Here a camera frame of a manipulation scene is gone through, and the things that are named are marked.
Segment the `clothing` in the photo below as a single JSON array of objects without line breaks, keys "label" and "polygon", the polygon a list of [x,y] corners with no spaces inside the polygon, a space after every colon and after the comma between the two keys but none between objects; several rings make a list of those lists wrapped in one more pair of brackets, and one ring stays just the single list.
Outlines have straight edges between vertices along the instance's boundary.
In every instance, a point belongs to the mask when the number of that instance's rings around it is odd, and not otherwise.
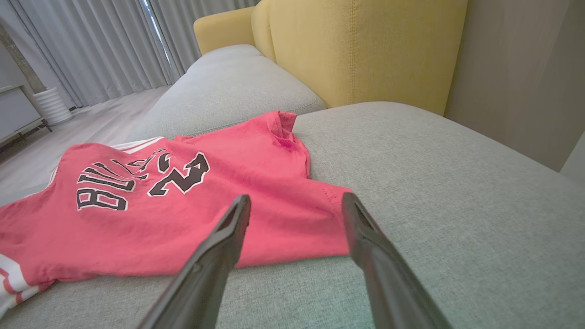
[{"label": "clothing", "polygon": [[0,310],[55,280],[176,274],[240,194],[252,210],[238,267],[347,255],[349,190],[309,179],[295,117],[72,146],[46,189],[0,208]]}]

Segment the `gray curtain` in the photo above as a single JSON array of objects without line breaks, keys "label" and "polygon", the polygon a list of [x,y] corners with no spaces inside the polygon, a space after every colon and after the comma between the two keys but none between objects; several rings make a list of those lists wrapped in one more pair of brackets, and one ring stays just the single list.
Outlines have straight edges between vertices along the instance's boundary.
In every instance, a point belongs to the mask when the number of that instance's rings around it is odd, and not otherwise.
[{"label": "gray curtain", "polygon": [[203,16],[255,6],[260,0],[147,0],[170,61],[173,76],[185,74],[201,56],[193,22]]},{"label": "gray curtain", "polygon": [[142,0],[11,0],[76,106],[176,80]]}]

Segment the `wooden floor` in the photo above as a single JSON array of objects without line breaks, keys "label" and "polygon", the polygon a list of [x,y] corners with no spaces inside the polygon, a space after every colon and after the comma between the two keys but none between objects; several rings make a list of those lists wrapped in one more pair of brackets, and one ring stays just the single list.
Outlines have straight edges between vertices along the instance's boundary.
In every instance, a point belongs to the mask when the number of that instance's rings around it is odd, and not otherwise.
[{"label": "wooden floor", "polygon": [[35,132],[0,153],[0,196],[47,183],[70,146],[124,143],[139,119],[170,87],[137,92],[73,111],[74,118]]}]

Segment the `sofa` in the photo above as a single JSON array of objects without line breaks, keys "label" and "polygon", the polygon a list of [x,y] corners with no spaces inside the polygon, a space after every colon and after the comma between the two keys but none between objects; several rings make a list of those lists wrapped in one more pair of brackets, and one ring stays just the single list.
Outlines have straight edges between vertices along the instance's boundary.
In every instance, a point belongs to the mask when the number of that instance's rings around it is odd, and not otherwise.
[{"label": "sofa", "polygon": [[[457,47],[438,47],[421,61],[405,45],[434,42],[406,40],[408,33],[423,37],[420,31],[458,44],[464,2],[436,3],[262,0],[202,18],[195,34],[204,55],[128,139],[195,136],[274,109],[295,112],[293,132],[311,154],[311,178],[360,197],[452,327],[582,327],[585,190],[442,117]],[[425,12],[425,5],[438,7]],[[449,23],[435,24],[442,19]],[[384,64],[387,45],[357,54],[374,47],[366,35],[380,36],[376,24],[395,24],[380,41],[395,37],[398,51],[409,51],[387,53]],[[291,30],[281,40],[286,26]],[[300,40],[304,49],[294,44]],[[337,58],[326,63],[328,56]],[[9,310],[0,327],[133,328],[171,280],[56,283]],[[235,269],[217,322],[373,326],[363,274],[349,257]]]}]

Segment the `gray sofa seat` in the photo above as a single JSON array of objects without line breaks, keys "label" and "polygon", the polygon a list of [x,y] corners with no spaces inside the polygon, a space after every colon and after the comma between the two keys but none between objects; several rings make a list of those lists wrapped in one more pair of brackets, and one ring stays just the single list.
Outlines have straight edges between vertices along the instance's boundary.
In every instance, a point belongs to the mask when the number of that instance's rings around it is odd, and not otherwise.
[{"label": "gray sofa seat", "polygon": [[[585,325],[585,190],[445,118],[372,102],[297,118],[313,179],[362,200],[454,328]],[[58,283],[3,328],[133,328],[170,277]],[[369,328],[347,257],[230,273],[218,328]]]},{"label": "gray sofa seat", "polygon": [[266,112],[296,114],[325,109],[306,85],[249,44],[199,58],[159,99],[127,141],[155,136],[197,136]]}]

